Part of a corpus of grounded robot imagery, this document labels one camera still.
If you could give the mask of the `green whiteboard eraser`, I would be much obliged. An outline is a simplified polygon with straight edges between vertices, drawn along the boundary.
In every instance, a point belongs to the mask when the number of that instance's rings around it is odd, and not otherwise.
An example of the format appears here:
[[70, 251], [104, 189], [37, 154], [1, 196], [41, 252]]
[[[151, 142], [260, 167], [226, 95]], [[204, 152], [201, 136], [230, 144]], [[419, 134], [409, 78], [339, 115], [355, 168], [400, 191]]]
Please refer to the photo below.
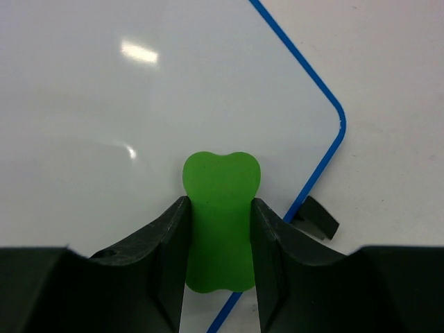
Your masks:
[[254, 287], [250, 208], [261, 182], [259, 162], [244, 152], [194, 153], [182, 170], [191, 201], [187, 286], [197, 293]]

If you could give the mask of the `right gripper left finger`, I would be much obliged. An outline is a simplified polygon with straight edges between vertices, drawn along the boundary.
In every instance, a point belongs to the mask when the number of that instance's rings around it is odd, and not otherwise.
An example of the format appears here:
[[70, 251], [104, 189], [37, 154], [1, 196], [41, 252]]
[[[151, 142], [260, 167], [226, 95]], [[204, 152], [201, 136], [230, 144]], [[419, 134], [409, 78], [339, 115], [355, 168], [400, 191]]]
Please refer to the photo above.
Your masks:
[[1, 249], [2, 332], [177, 332], [190, 201], [83, 257], [65, 247]]

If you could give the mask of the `blue framed whiteboard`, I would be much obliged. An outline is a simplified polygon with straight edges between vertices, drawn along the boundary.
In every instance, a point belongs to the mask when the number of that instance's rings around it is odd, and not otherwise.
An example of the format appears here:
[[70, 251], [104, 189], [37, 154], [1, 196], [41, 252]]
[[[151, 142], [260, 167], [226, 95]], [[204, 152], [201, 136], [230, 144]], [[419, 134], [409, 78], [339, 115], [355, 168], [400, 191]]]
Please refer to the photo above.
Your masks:
[[183, 195], [193, 153], [253, 155], [290, 219], [345, 129], [261, 1], [2, 1], [1, 331], [57, 259], [109, 255]]

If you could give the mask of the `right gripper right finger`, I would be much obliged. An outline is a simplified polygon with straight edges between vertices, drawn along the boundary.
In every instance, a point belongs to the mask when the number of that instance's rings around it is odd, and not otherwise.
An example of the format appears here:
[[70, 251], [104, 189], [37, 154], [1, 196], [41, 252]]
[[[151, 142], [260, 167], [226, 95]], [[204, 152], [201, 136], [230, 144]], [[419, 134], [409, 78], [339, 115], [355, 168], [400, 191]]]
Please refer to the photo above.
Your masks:
[[262, 332], [442, 332], [443, 249], [364, 246], [343, 255], [251, 204]]

